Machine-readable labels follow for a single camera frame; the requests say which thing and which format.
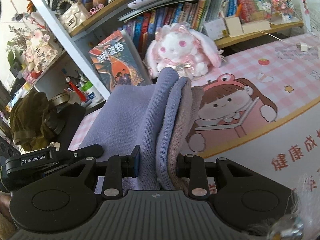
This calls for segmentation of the white power adapter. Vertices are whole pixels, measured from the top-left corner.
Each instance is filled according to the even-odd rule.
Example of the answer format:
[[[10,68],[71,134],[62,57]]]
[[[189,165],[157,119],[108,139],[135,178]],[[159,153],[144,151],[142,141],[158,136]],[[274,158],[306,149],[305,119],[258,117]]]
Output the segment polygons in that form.
[[[302,51],[302,52],[308,52],[308,45],[304,42],[300,42],[297,47]]]

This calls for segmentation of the white pink plush bunny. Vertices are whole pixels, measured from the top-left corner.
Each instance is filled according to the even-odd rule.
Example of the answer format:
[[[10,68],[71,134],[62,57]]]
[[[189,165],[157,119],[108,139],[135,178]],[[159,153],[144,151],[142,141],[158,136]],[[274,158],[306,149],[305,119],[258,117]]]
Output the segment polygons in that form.
[[[215,42],[183,23],[158,28],[145,55],[153,79],[166,67],[176,70],[180,77],[202,77],[210,69],[220,68],[221,63],[222,51]]]

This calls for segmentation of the red tassel pen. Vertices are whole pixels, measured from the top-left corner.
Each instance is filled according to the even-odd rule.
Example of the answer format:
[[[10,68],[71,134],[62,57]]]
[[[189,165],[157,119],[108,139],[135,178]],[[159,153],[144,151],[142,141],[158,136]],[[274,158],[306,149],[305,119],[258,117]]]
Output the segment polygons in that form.
[[[86,96],[77,88],[77,86],[71,81],[70,77],[66,77],[66,82],[72,87],[72,89],[76,92],[78,97],[82,102],[86,101]]]

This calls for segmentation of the Harry Potter book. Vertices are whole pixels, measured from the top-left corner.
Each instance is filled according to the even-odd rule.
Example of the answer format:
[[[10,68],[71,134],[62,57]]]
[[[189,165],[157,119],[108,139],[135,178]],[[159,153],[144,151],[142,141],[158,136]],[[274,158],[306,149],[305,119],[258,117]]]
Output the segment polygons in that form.
[[[88,53],[92,66],[109,92],[112,92],[116,85],[152,84],[138,50],[125,29],[115,31]]]

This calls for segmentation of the dark olive green garment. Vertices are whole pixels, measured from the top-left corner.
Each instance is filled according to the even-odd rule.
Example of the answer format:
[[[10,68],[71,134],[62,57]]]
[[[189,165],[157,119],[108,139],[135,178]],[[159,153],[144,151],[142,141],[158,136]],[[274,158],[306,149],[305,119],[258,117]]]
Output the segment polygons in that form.
[[[10,112],[12,138],[26,152],[46,148],[61,133],[66,122],[50,109],[45,93],[31,91]]]

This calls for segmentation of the white quilted handbag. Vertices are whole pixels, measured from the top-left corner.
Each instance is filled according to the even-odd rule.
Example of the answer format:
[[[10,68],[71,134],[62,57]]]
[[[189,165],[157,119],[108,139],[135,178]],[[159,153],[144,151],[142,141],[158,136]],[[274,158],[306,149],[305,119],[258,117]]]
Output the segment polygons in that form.
[[[59,17],[59,21],[68,33],[89,18],[89,12],[82,3],[76,2]]]

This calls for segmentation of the white bookshelf frame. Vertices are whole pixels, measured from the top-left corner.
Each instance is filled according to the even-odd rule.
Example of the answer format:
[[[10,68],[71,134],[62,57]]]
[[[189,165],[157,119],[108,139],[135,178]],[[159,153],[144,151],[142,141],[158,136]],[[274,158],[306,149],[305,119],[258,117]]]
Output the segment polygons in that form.
[[[87,52],[90,50],[88,41],[90,36],[80,35],[83,40],[76,40],[71,37],[69,33],[64,29],[54,12],[45,3],[45,0],[31,0],[35,5],[36,9],[47,23],[53,34],[56,36],[58,41],[61,43],[65,51],[69,54],[71,59],[80,68],[80,70],[87,76],[98,92],[108,99],[110,92],[102,82],[98,72],[91,65],[91,61]]]

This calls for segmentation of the purple and mauve sweater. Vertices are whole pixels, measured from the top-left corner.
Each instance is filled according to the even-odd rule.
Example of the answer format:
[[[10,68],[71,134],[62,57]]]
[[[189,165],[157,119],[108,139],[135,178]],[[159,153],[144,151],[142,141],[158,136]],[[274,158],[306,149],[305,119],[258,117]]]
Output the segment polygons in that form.
[[[123,190],[173,190],[170,173],[203,95],[202,87],[192,86],[189,78],[169,67],[153,85],[117,85],[80,147],[100,145],[104,153],[98,160],[107,161],[113,155],[129,155],[139,145],[139,174],[124,178]]]

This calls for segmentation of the colourful flower bouquet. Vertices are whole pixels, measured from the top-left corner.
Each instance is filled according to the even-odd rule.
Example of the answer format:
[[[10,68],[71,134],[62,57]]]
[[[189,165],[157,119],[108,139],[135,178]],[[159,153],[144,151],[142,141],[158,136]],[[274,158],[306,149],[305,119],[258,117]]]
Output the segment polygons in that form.
[[[260,3],[265,18],[269,21],[281,18],[282,22],[289,22],[294,16],[295,7],[292,0],[260,0]]]

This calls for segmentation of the pink checkered desk mat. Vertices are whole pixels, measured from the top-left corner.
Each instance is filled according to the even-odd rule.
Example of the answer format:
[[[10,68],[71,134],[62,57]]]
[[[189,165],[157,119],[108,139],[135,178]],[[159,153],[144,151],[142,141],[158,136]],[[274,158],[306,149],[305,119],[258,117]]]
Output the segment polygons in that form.
[[[319,189],[318,36],[235,53],[191,85],[204,95],[179,154],[209,161],[224,156],[290,188],[306,173],[312,191]],[[175,170],[170,176],[173,190],[187,189]]]

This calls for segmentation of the row of shelf books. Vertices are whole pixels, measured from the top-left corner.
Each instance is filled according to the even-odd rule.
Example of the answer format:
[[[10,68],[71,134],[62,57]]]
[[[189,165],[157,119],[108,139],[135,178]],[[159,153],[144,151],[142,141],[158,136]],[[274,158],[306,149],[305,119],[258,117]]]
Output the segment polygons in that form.
[[[160,0],[132,9],[118,18],[131,33],[140,53],[165,25],[184,23],[188,28],[206,33],[204,25],[217,18],[237,14],[238,0]]]

